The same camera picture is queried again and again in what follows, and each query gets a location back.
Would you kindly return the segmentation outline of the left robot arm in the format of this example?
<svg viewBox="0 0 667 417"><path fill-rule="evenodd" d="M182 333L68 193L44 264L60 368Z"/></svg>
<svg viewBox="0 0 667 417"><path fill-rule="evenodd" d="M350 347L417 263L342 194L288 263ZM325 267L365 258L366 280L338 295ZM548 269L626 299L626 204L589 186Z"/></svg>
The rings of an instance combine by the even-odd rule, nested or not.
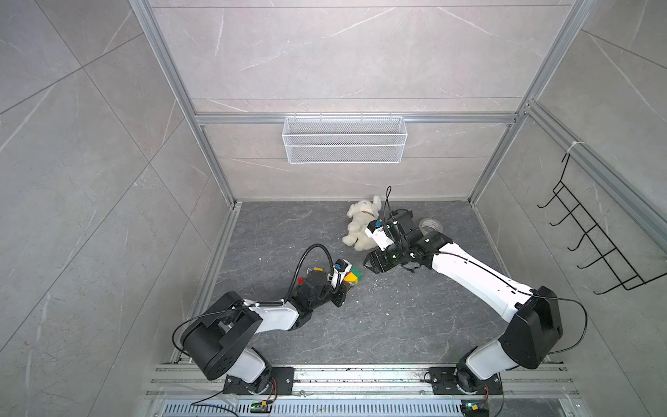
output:
<svg viewBox="0 0 667 417"><path fill-rule="evenodd" d="M358 282L347 266L332 274L314 269L299 278L290 296L279 302L253 302L229 291L201 316L187 324L178 347L196 363L209 381L222 376L261 392L271 381L269 362L248 344L255 335L303 327L319 307L339 308Z"/></svg>

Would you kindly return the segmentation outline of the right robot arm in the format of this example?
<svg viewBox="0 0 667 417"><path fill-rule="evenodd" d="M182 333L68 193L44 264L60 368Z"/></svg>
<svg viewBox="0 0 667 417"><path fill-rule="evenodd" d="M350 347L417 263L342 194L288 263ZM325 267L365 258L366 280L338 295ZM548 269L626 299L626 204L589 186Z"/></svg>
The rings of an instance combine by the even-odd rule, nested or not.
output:
<svg viewBox="0 0 667 417"><path fill-rule="evenodd" d="M365 261L375 274L417 263L456 281L507 322L501 336L475 347L458 362L454 375L462 393L477 393L502 371L538 368L562 337L558 297L549 288L530 288L503 276L436 230L420 233L413 241L391 237L382 229L365 234L378 246Z"/></svg>

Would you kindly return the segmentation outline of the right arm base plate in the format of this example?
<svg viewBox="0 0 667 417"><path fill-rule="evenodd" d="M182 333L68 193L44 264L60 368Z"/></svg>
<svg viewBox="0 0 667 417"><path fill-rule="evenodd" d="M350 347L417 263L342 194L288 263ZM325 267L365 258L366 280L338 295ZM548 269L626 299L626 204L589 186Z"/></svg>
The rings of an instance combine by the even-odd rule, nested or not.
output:
<svg viewBox="0 0 667 417"><path fill-rule="evenodd" d="M455 366L431 367L424 377L436 395L501 395L504 392L499 375L482 382L474 382L472 387L461 387Z"/></svg>

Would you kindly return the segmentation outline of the dark green long lego brick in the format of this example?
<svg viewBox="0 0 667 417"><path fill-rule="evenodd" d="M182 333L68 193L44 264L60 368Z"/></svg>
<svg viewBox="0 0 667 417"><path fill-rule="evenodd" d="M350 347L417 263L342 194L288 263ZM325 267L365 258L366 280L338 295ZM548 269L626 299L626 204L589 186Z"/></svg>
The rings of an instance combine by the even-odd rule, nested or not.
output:
<svg viewBox="0 0 667 417"><path fill-rule="evenodd" d="M358 269L356 269L356 268L352 268L352 269L350 269L350 272L349 272L349 273L353 273L353 274L355 274L356 276L358 276L359 280L362 278L362 274L361 274L361 272L360 272Z"/></svg>

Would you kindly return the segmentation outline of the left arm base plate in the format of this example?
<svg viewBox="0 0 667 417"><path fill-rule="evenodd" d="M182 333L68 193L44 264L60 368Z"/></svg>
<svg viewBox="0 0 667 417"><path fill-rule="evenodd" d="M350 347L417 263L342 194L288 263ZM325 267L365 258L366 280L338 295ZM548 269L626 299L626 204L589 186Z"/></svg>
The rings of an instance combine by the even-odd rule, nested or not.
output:
<svg viewBox="0 0 667 417"><path fill-rule="evenodd" d="M294 382L294 368L269 368L253 382L245 382L241 378L228 375L222 392L243 395L291 395Z"/></svg>

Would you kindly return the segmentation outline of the yellow square lego brick bottom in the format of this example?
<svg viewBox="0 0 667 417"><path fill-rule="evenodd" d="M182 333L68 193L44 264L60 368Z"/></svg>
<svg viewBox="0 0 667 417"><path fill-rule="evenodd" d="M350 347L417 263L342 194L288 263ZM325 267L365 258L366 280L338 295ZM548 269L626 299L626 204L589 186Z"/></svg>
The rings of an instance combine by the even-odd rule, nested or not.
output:
<svg viewBox="0 0 667 417"><path fill-rule="evenodd" d="M344 281L346 283L356 284L359 282L359 278L355 274L349 273L344 277Z"/></svg>

